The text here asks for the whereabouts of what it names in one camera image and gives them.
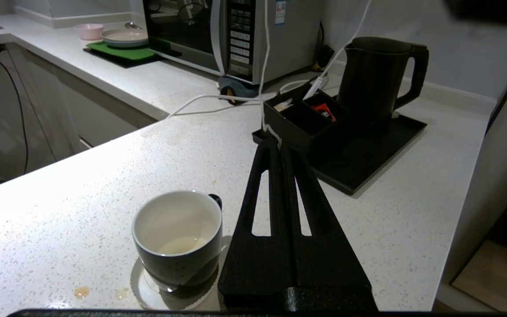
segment coffee mug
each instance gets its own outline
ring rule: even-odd
[[[198,191],[173,191],[136,213],[132,236],[144,268],[168,292],[200,287],[217,269],[222,201]]]

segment kettle handle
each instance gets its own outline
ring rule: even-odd
[[[405,104],[420,96],[422,86],[426,78],[426,70],[428,70],[429,51],[425,45],[411,44],[410,56],[414,58],[414,72],[412,74],[412,86],[410,91],[404,96],[400,96],[394,103],[394,108],[398,109]]]

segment green tray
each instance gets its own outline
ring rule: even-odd
[[[112,56],[120,58],[126,58],[129,60],[143,60],[151,58],[155,55],[148,46],[143,48],[111,48],[105,42],[90,43],[87,45],[88,48],[99,52],[104,52]]]

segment kitchen counter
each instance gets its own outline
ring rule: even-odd
[[[72,29],[12,30],[15,41],[129,105],[161,118],[213,78],[173,63],[123,70],[81,51]],[[320,182],[381,310],[430,310],[493,102],[425,88],[401,114],[428,123],[354,196]],[[261,107],[197,102],[175,116],[0,185],[0,316],[28,307],[139,309],[131,221],[145,201],[197,189],[223,200],[228,241],[241,207]],[[268,233],[268,195],[255,230]],[[75,296],[80,287],[84,299]],[[198,309],[218,309],[216,293]]]

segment black kettle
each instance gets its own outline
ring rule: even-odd
[[[348,62],[338,102],[364,125],[382,125],[395,109],[416,99],[422,90],[429,52],[426,46],[388,38],[359,37],[345,48]],[[412,86],[397,98],[409,58],[414,58]]]

